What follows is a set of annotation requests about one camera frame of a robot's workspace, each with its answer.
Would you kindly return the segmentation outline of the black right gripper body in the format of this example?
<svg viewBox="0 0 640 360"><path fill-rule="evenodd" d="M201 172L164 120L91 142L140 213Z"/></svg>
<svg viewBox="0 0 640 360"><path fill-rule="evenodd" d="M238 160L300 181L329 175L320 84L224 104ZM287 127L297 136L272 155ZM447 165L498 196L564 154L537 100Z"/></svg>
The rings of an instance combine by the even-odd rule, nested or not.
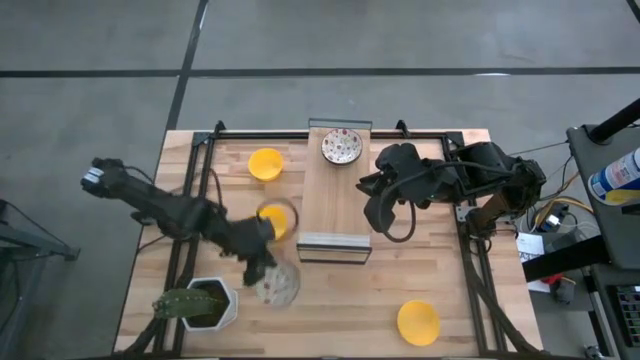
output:
<svg viewBox="0 0 640 360"><path fill-rule="evenodd" d="M428 208L451 201L451 169L442 159L421 158L411 143L393 144L375 161L374 207L393 208L397 203Z"/></svg>

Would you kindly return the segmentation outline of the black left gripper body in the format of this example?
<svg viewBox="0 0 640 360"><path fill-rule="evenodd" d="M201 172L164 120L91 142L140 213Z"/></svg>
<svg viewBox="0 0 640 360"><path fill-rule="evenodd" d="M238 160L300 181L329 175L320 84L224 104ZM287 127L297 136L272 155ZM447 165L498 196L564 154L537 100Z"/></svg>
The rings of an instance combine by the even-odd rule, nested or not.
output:
<svg viewBox="0 0 640 360"><path fill-rule="evenodd" d="M246 273L264 273L277 262L268 249L275 239L275 230L267 218L250 217L229 223L221 246L224 256L235 256L246 263Z"/></svg>

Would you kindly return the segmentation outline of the white red-patterned ceramic mini bowl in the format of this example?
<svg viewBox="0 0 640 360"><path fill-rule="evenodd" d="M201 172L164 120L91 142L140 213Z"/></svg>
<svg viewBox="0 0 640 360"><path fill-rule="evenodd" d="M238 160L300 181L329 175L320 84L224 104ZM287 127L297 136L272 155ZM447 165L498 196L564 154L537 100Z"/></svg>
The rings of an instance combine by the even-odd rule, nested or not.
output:
<svg viewBox="0 0 640 360"><path fill-rule="evenodd" d="M265 276L253 288L263 304L288 306L299 291L300 272L294 264L281 261L275 267L267 267Z"/></svg>
<svg viewBox="0 0 640 360"><path fill-rule="evenodd" d="M321 154L335 165L348 165L356 161L363 150L361 136L352 129L334 128L321 141Z"/></svg>

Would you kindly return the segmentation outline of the yellow plastic mini bowl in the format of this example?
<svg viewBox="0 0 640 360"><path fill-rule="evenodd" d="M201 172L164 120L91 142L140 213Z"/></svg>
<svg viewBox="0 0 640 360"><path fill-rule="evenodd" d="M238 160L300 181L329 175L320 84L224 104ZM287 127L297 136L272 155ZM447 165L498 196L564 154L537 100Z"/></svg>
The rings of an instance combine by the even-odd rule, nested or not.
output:
<svg viewBox="0 0 640 360"><path fill-rule="evenodd" d="M261 148L251 154L248 160L250 174L264 182L275 180L282 172L284 158L273 148Z"/></svg>
<svg viewBox="0 0 640 360"><path fill-rule="evenodd" d="M267 205L258 211L261 218L267 218L274 229L275 240L280 240L286 233L288 218L285 210L280 205Z"/></svg>
<svg viewBox="0 0 640 360"><path fill-rule="evenodd" d="M403 304L396 318L401 337L414 346L432 345L440 335L440 318L432 304L411 300Z"/></svg>

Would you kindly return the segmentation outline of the white hexagonal plant pot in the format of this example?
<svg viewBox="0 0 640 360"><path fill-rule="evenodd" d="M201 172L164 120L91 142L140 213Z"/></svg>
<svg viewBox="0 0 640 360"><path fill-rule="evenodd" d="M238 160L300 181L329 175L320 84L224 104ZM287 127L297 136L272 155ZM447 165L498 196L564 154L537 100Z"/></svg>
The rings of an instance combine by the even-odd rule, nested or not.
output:
<svg viewBox="0 0 640 360"><path fill-rule="evenodd" d="M188 289L205 290L217 300L216 309L212 314L199 315L182 320L189 332L219 331L232 323L238 312L238 293L221 277L194 278L187 286Z"/></svg>

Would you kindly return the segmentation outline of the green cactus plant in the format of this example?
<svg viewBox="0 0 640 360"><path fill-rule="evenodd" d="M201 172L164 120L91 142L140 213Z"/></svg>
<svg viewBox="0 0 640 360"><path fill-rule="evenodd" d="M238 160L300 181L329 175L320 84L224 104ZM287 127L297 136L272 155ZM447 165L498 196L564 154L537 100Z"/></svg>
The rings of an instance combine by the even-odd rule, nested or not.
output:
<svg viewBox="0 0 640 360"><path fill-rule="evenodd" d="M227 301L197 288L170 289L152 303L158 319L190 318L216 313Z"/></svg>

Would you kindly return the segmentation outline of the white paper sheet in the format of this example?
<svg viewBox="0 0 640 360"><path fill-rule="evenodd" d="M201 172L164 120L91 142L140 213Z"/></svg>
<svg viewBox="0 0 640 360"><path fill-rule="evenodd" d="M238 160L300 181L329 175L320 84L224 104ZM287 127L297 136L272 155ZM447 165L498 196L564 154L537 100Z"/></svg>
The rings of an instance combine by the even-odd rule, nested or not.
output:
<svg viewBox="0 0 640 360"><path fill-rule="evenodd" d="M516 246L521 263L545 254L543 238L540 235L519 232L516 237ZM549 285L541 280L528 282L527 286L530 291L550 292Z"/></svg>

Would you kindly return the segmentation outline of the black diagonal beam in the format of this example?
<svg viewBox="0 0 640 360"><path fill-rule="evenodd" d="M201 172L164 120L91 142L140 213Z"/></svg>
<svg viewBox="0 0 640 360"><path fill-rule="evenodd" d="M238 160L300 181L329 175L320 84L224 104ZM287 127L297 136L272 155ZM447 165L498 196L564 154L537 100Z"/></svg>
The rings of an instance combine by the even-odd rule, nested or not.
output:
<svg viewBox="0 0 640 360"><path fill-rule="evenodd" d="M611 262L601 235L547 253L522 264L527 282L541 280L593 264Z"/></svg>

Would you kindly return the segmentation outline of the grey metal cart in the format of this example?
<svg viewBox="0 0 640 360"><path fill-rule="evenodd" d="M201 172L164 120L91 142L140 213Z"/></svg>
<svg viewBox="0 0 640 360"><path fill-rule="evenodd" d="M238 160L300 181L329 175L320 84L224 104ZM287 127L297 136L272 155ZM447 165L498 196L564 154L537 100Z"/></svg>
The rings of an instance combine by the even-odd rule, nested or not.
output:
<svg viewBox="0 0 640 360"><path fill-rule="evenodd" d="M611 262L640 270L640 215L623 214L621 207L598 201L588 189L592 174L640 147L640 128L621 130L608 145L593 143L583 127L569 128L566 136Z"/></svg>

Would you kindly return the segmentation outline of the white blue yellow canister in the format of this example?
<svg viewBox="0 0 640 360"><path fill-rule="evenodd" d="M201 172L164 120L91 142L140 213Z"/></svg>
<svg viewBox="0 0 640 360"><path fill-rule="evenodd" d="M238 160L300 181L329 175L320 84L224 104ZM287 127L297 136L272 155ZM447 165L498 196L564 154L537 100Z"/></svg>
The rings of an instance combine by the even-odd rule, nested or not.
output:
<svg viewBox="0 0 640 360"><path fill-rule="evenodd" d="M587 189L592 197L608 206L640 200L640 147L593 173Z"/></svg>

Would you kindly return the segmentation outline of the black pole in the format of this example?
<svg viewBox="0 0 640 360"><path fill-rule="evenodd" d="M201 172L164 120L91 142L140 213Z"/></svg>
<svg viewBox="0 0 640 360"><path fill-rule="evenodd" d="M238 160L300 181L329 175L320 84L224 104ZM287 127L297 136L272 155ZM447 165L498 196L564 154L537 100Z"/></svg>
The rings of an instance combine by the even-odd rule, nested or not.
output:
<svg viewBox="0 0 640 360"><path fill-rule="evenodd" d="M640 119L640 98L636 99L603 123L587 131L589 139L596 144L608 144L622 129Z"/></svg>

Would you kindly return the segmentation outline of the grey metal stand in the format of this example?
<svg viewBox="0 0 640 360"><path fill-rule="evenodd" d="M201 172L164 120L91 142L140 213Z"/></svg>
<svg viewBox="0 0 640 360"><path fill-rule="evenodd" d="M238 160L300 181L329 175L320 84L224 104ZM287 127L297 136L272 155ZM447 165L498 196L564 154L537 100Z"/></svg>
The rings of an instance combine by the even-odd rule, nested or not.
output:
<svg viewBox="0 0 640 360"><path fill-rule="evenodd" d="M12 226L9 209L38 228L42 235ZM0 360L9 360L22 335L46 261L59 256L76 261L80 253L54 236L14 204L0 199Z"/></svg>

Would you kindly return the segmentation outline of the dark device with blue keys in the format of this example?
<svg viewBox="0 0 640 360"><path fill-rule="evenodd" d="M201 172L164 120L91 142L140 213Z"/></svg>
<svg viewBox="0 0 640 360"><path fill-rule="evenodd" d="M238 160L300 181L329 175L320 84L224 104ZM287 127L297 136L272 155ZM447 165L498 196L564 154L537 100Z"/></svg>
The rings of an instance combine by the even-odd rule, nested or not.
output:
<svg viewBox="0 0 640 360"><path fill-rule="evenodd" d="M640 334L640 285L616 287L617 298L631 335Z"/></svg>

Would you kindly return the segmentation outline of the black metal table frame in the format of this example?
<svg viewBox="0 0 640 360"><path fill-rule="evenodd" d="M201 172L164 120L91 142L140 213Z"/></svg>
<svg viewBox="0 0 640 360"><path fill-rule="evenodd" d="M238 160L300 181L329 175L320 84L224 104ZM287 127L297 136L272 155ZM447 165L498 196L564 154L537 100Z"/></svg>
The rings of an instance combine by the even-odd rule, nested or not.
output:
<svg viewBox="0 0 640 360"><path fill-rule="evenodd" d="M388 145L412 143L420 157L449 161L453 151L485 142L484 129L371 129L369 173ZM289 217L285 236L270 244L278 262L300 272L288 306L263 304L243 285L245 264L197 238L176 241L146 227L134 260L112 357L114 360L194 358L429 358L530 360L543 356L541 338L514 233L499 228L491 241L474 241L464 216L488 197L465 204L416 210L417 226L404 243L371 229L372 253L364 265L302 263L300 227L309 129L272 131L170 131L155 184L168 192L221 201L233 220L282 201ZM248 160L261 148L278 150L281 174L254 178ZM219 331L189 332L184 318L158 319L152 303L170 289L200 277L221 277L238 293L236 319ZM440 335L429 346L406 342L396 325L408 301L432 304Z"/></svg>

